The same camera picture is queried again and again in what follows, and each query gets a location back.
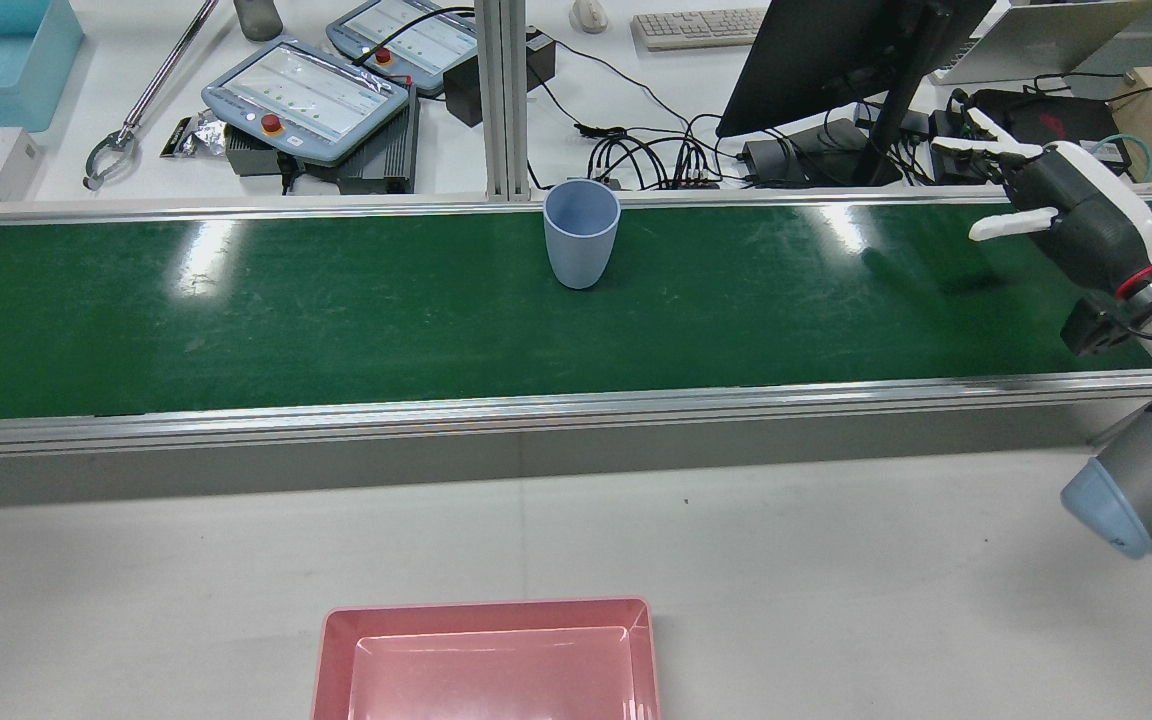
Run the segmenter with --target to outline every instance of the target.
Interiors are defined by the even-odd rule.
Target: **blue cup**
[[[573,290],[598,282],[621,222],[621,202],[604,183],[570,179],[545,196],[545,250],[558,281]]]

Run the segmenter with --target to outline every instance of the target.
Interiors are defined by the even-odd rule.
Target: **green conveyor belt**
[[[1152,366],[1000,210],[627,210],[590,291],[530,211],[0,225],[0,418]]]

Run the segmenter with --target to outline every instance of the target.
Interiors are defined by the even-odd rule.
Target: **pink tray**
[[[659,720],[636,597],[333,611],[314,720]]]

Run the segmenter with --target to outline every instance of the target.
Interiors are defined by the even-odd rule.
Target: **keyboard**
[[[646,50],[753,45],[767,8],[634,15],[630,28]]]

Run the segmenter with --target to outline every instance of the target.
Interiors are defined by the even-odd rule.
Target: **computer monitor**
[[[869,137],[850,120],[770,141],[786,181],[881,185],[900,179],[887,152],[925,74],[952,58],[993,0],[772,0],[718,137],[811,118],[887,91]]]

